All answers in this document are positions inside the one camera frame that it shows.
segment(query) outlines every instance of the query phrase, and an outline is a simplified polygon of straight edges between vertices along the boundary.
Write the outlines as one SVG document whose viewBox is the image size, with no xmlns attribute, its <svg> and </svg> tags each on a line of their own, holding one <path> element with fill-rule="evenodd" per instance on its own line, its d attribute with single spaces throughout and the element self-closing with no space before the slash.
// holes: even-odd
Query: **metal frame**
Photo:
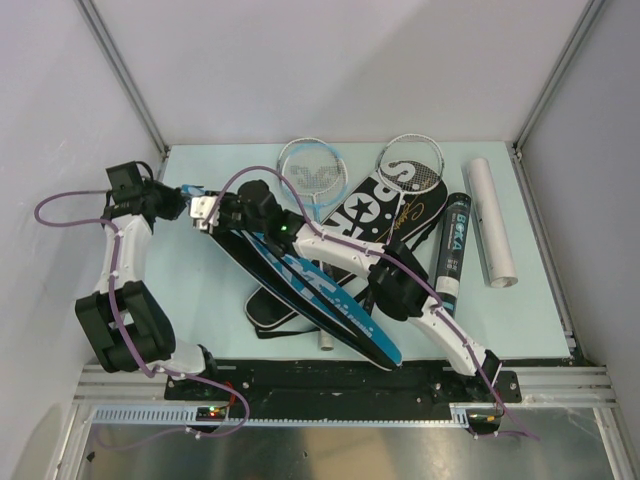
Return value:
<svg viewBox="0 0 640 480">
<path fill-rule="evenodd" d="M 538 123 L 540 116 L 553 99 L 553 95 L 562 83 L 569 67 L 573 64 L 576 54 L 584 44 L 584 41 L 587 39 L 593 26 L 600 18 L 604 7 L 608 3 L 609 0 L 589 0 L 589 3 L 582 11 L 580 19 L 573 28 L 573 31 L 569 36 L 569 40 L 562 49 L 556 64 L 551 70 L 549 78 L 545 82 L 544 87 L 542 87 L 542 91 L 538 95 L 538 98 L 533 104 L 533 108 L 530 110 L 529 115 L 527 115 L 527 118 L 516 137 L 516 150 L 521 150 L 523 145 L 526 143 L 527 139 L 531 135 L 531 131 Z"/>
<path fill-rule="evenodd" d="M 551 287 L 551 293 L 553 294 L 556 308 L 558 309 L 558 314 L 560 315 L 560 322 L 564 327 L 567 344 L 569 346 L 569 350 L 573 352 L 577 348 L 577 341 L 575 339 L 573 321 L 571 320 L 571 314 L 569 313 L 567 298 L 562 289 L 560 275 L 558 273 L 558 269 L 556 268 L 556 263 L 553 260 L 553 255 L 551 253 L 549 237 L 547 236 L 547 231 L 544 228 L 542 217 L 540 215 L 540 211 L 538 210 L 533 190 L 531 189 L 529 177 L 527 176 L 524 166 L 522 165 L 522 153 L 517 151 L 515 149 L 515 146 L 511 148 L 511 164 L 513 165 L 513 170 L 516 174 L 516 180 L 518 182 L 520 192 L 522 193 L 522 198 L 524 200 L 525 209 L 527 210 L 527 215 L 529 216 L 529 222 L 531 223 L 533 234 L 536 238 L 538 251 L 540 252 L 540 256 L 542 257 L 542 264 L 544 265 L 544 269 L 547 273 L 547 279 Z"/>
<path fill-rule="evenodd" d="M 124 93 L 131 101 L 131 105 L 138 115 L 138 118 L 140 118 L 143 127 L 146 129 L 149 137 L 151 138 L 151 141 L 156 146 L 164 160 L 166 158 L 167 152 L 169 151 L 169 147 L 163 140 L 162 135 L 160 134 L 160 130 L 158 129 L 156 122 L 151 116 L 149 107 L 147 107 L 146 102 L 142 98 L 142 94 L 138 90 L 138 87 L 136 86 L 131 73 L 129 73 L 129 69 L 124 63 L 122 55 L 118 51 L 118 48 L 113 41 L 113 37 L 109 33 L 107 25 L 104 23 L 104 20 L 100 16 L 100 13 L 93 3 L 93 0 L 74 1 L 76 2 L 78 9 L 80 10 L 80 13 L 87 22 L 89 30 L 91 30 L 91 33 L 93 33 L 93 36 L 96 39 L 96 43 L 100 47 L 100 50 L 102 50 L 102 53 L 104 53 L 107 62 L 111 66 L 111 70 L 118 80 L 118 83 L 120 83 L 120 86 L 124 90 Z"/>
</svg>

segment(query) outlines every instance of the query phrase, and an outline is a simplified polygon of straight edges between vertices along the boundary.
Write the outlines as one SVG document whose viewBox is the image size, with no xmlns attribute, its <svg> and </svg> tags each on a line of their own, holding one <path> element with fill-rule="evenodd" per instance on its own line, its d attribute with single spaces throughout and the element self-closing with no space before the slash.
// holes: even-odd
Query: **purple cable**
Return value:
<svg viewBox="0 0 640 480">
<path fill-rule="evenodd" d="M 209 380 L 208 378 L 202 378 L 202 377 L 198 377 L 197 375 L 193 375 L 190 373 L 180 373 L 180 372 L 174 372 L 172 370 L 168 370 L 168 369 L 154 369 L 154 370 L 150 370 L 149 367 L 147 367 L 146 363 L 144 362 L 144 360 L 142 359 L 142 356 L 140 355 L 140 353 L 138 352 L 138 350 L 136 349 L 135 344 L 133 343 L 133 340 L 131 339 L 131 336 L 129 335 L 129 332 L 127 331 L 125 324 L 124 324 L 124 319 L 122 318 L 122 316 L 120 315 L 120 311 L 118 309 L 118 304 L 116 301 L 116 292 L 115 292 L 115 282 L 116 282 L 116 276 L 114 275 L 114 273 L 116 272 L 116 267 L 118 266 L 118 255 L 120 254 L 120 229 L 118 228 L 118 226 L 113 223 L 110 220 L 107 220 L 105 218 L 89 218 L 89 219 L 83 219 L 83 220 L 74 220 L 74 221 L 70 221 L 70 222 L 50 222 L 48 220 L 45 220 L 44 218 L 42 218 L 40 216 L 40 210 L 42 210 L 42 208 L 48 204 L 49 202 L 52 202 L 54 200 L 57 200 L 59 198 L 62 197 L 70 197 L 70 196 L 76 196 L 76 195 L 93 195 L 93 194 L 104 194 L 106 193 L 106 190 L 81 190 L 81 191 L 75 191 L 75 192 L 65 192 L 65 193 L 58 193 L 56 195 L 52 195 L 48 198 L 45 198 L 44 200 L 42 200 L 40 203 L 38 203 L 38 205 L 36 205 L 36 208 L 33 211 L 33 215 L 36 219 L 36 221 L 38 223 L 41 223 L 42 225 L 46 225 L 47 227 L 77 227 L 80 225 L 88 225 L 88 224 L 93 224 L 93 223 L 99 223 L 102 225 L 105 225 L 109 228 L 111 228 L 114 232 L 114 242 L 113 242 L 113 254 L 111 255 L 111 265 L 110 265 L 110 273 L 111 275 L 109 276 L 109 305 L 111 306 L 111 312 L 113 313 L 113 317 L 114 320 L 116 322 L 116 326 L 118 327 L 118 331 L 120 332 L 120 335 L 122 335 L 122 339 L 124 340 L 124 343 L 127 345 L 127 348 L 129 349 L 129 352 L 131 352 L 131 356 L 133 357 L 133 359 L 135 360 L 136 364 L 138 365 L 138 368 L 140 368 L 140 370 L 149 378 L 153 378 L 156 373 L 162 373 L 165 372 L 167 375 L 170 375 L 174 378 L 188 378 L 190 380 L 194 380 L 196 382 L 201 382 L 201 383 L 205 383 L 207 385 L 211 385 L 213 387 L 216 387 L 220 390 L 224 390 L 228 393 L 230 393 L 231 395 L 235 395 L 240 402 L 242 403 L 244 410 L 245 410 L 245 414 L 244 417 L 242 418 L 242 420 L 235 425 L 233 428 L 226 430 L 224 432 L 221 433 L 204 433 L 204 432 L 197 432 L 196 435 L 198 437 L 202 436 L 202 437 L 208 437 L 208 438 L 216 438 L 216 437 L 225 437 L 227 435 L 230 435 L 232 433 L 234 433 L 235 431 L 237 431 L 239 428 L 241 428 L 249 419 L 249 414 L 250 414 L 250 409 L 249 409 L 249 403 L 247 402 L 247 399 L 244 398 L 244 396 L 238 392 L 237 390 L 230 388 L 226 385 L 223 385 L 221 383 L 215 382 L 213 380 Z M 169 429 L 165 432 L 161 432 L 163 435 L 166 435 L 167 433 L 173 433 L 176 431 L 183 431 L 182 429 Z M 135 446 L 139 446 L 142 444 L 147 443 L 148 441 L 152 441 L 155 440 L 156 438 L 160 437 L 162 435 L 153 435 L 152 437 L 146 439 L 145 441 L 142 442 L 137 442 L 135 444 L 133 444 L 133 446 L 129 445 L 127 447 L 113 447 L 113 449 L 116 450 L 126 450 L 128 448 L 134 448 Z"/>
<path fill-rule="evenodd" d="M 478 370 L 478 372 L 480 373 L 480 376 L 482 377 L 482 380 L 485 382 L 485 384 L 487 385 L 487 387 L 489 388 L 489 391 L 491 392 L 491 395 L 493 395 L 493 397 L 496 399 L 496 402 L 498 402 L 498 404 L 503 408 L 504 413 L 511 419 L 511 421 L 513 423 L 515 423 L 516 425 L 518 425 L 521 429 L 522 435 L 527 436 L 529 438 L 532 438 L 533 440 L 536 441 L 540 441 L 540 437 L 538 437 L 537 435 L 535 435 L 534 433 L 532 433 L 525 425 L 522 424 L 522 422 L 520 422 L 520 420 L 518 420 L 515 415 L 513 415 L 511 413 L 511 411 L 507 408 L 507 406 L 504 404 L 504 402 L 502 401 L 502 399 L 500 398 L 500 395 L 498 395 L 498 392 L 496 392 L 496 390 L 493 388 L 493 385 L 491 384 L 491 381 L 487 378 L 486 373 L 484 373 L 484 371 L 482 370 L 482 365 L 480 365 L 480 362 L 478 361 L 478 358 L 476 357 L 475 353 L 473 352 L 473 349 L 471 348 L 471 346 L 469 345 L 469 341 L 467 340 L 467 338 L 464 336 L 464 334 L 458 329 L 456 328 L 456 326 L 451 323 L 443 314 L 440 310 L 438 310 L 440 307 L 442 307 L 442 299 L 440 298 L 440 296 L 433 290 L 433 288 L 431 288 L 431 286 L 425 282 L 422 278 L 420 278 L 417 274 L 415 274 L 413 271 L 411 271 L 407 266 L 405 266 L 402 262 L 400 262 L 399 260 L 396 260 L 395 258 L 385 254 L 385 253 L 381 253 L 381 252 L 377 252 L 377 251 L 370 251 L 367 250 L 366 248 L 351 243 L 349 241 L 343 240 L 341 238 L 336 238 L 333 237 L 331 235 L 327 235 L 325 234 L 323 236 L 322 232 L 313 224 L 313 222 L 311 221 L 311 219 L 309 218 L 309 216 L 307 215 L 305 209 L 304 209 L 304 205 L 302 203 L 302 200 L 300 199 L 300 196 L 298 195 L 298 193 L 296 192 L 294 186 L 289 182 L 289 180 L 287 180 L 283 175 L 280 174 L 280 172 L 278 172 L 277 170 L 274 170 L 273 168 L 269 168 L 269 167 L 264 167 L 261 165 L 257 165 L 257 166 L 253 166 L 253 167 L 247 167 L 244 168 L 242 170 L 240 170 L 239 172 L 237 172 L 235 175 L 233 175 L 228 181 L 227 183 L 224 184 L 224 186 L 222 187 L 222 189 L 220 190 L 220 192 L 218 193 L 218 196 L 215 200 L 215 202 L 213 203 L 213 207 L 211 208 L 211 211 L 209 212 L 209 214 L 206 216 L 204 223 L 207 224 L 209 223 L 209 221 L 213 218 L 213 216 L 215 215 L 216 211 L 218 210 L 218 207 L 220 205 L 220 201 L 222 200 L 222 197 L 225 195 L 225 193 L 227 193 L 227 191 L 229 190 L 229 188 L 231 187 L 231 185 L 233 184 L 233 182 L 235 182 L 239 177 L 241 177 L 242 175 L 248 173 L 248 172 L 252 172 L 255 170 L 262 170 L 265 172 L 269 172 L 272 173 L 273 175 L 275 175 L 276 177 L 278 177 L 282 182 L 285 183 L 285 185 L 289 188 L 289 190 L 291 191 L 291 193 L 293 194 L 293 198 L 295 199 L 298 207 L 300 208 L 300 212 L 304 218 L 305 223 L 309 226 L 309 228 L 313 231 L 313 233 L 315 233 L 317 236 L 325 238 L 329 241 L 332 241 L 334 243 L 337 243 L 339 245 L 344 245 L 350 248 L 353 248 L 354 250 L 357 250 L 359 252 L 363 252 L 367 255 L 373 255 L 376 257 L 380 257 L 392 264 L 394 264 L 395 266 L 397 266 L 398 268 L 400 268 L 403 272 L 405 272 L 407 275 L 409 275 L 409 277 L 411 277 L 413 280 L 415 280 L 418 285 L 420 285 L 422 288 L 424 288 L 427 293 L 429 293 L 429 295 L 431 297 L 434 298 L 434 300 L 436 301 L 436 305 L 434 305 L 432 307 L 432 309 L 434 310 L 435 315 L 440 318 L 440 320 L 442 320 L 445 325 L 447 325 L 449 327 L 449 329 L 451 329 L 456 336 L 462 341 L 462 345 L 467 349 L 467 351 L 469 352 L 469 355 L 471 357 L 471 360 L 473 361 L 473 364 L 475 365 L 476 369 Z"/>
</svg>

